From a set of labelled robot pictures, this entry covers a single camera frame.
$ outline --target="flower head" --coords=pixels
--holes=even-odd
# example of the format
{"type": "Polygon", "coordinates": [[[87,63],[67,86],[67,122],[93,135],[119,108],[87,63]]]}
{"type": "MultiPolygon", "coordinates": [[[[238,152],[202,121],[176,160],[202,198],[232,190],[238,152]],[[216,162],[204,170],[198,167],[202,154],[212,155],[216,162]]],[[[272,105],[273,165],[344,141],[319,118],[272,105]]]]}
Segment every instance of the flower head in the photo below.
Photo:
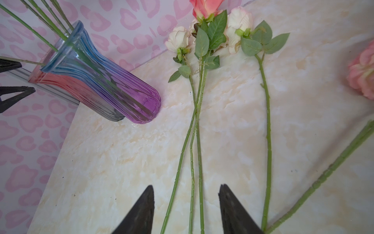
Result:
{"type": "Polygon", "coordinates": [[[226,36],[229,39],[229,52],[235,54],[239,49],[240,36],[236,33],[238,29],[245,31],[253,27],[252,14],[239,6],[231,10],[227,17],[226,36]]]}
{"type": "Polygon", "coordinates": [[[211,14],[217,15],[218,7],[223,0],[190,0],[193,5],[193,16],[196,19],[207,19],[211,14]]]}
{"type": "Polygon", "coordinates": [[[374,41],[349,65],[349,85],[374,100],[374,41]]]}
{"type": "Polygon", "coordinates": [[[188,38],[190,35],[191,33],[185,27],[175,27],[169,34],[169,39],[165,41],[165,46],[168,50],[176,53],[179,48],[188,47],[188,38]]]}

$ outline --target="pink flower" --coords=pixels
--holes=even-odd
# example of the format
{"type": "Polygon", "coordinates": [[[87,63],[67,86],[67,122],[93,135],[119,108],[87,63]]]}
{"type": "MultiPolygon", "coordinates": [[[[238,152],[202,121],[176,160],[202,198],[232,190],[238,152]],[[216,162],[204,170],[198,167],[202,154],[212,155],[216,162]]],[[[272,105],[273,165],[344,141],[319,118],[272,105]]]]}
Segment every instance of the pink flower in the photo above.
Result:
{"type": "Polygon", "coordinates": [[[193,16],[196,19],[207,19],[211,14],[218,14],[218,7],[223,0],[190,0],[193,5],[193,16]]]}
{"type": "Polygon", "coordinates": [[[374,100],[374,41],[348,67],[349,85],[374,100]]]}

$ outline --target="artificial rose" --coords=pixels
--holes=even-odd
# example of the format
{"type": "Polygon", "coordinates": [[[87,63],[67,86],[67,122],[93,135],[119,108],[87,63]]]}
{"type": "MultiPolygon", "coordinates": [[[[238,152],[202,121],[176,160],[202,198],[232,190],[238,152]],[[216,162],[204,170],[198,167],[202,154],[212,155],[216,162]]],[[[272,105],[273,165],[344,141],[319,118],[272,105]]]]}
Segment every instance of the artificial rose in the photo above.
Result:
{"type": "Polygon", "coordinates": [[[223,0],[190,0],[193,5],[193,16],[196,19],[207,19],[211,14],[217,15],[218,7],[223,0]]]}
{"type": "Polygon", "coordinates": [[[374,100],[374,41],[349,65],[349,85],[374,100]]]}
{"type": "Polygon", "coordinates": [[[190,36],[191,33],[185,27],[175,27],[169,34],[169,39],[165,41],[165,46],[168,50],[176,53],[177,49],[188,47],[188,38],[190,36]]]}
{"type": "Polygon", "coordinates": [[[227,17],[226,30],[226,37],[229,39],[230,54],[235,54],[240,45],[240,36],[235,31],[238,29],[245,31],[248,28],[252,28],[252,26],[253,18],[250,12],[241,6],[231,10],[231,13],[227,17]]]}

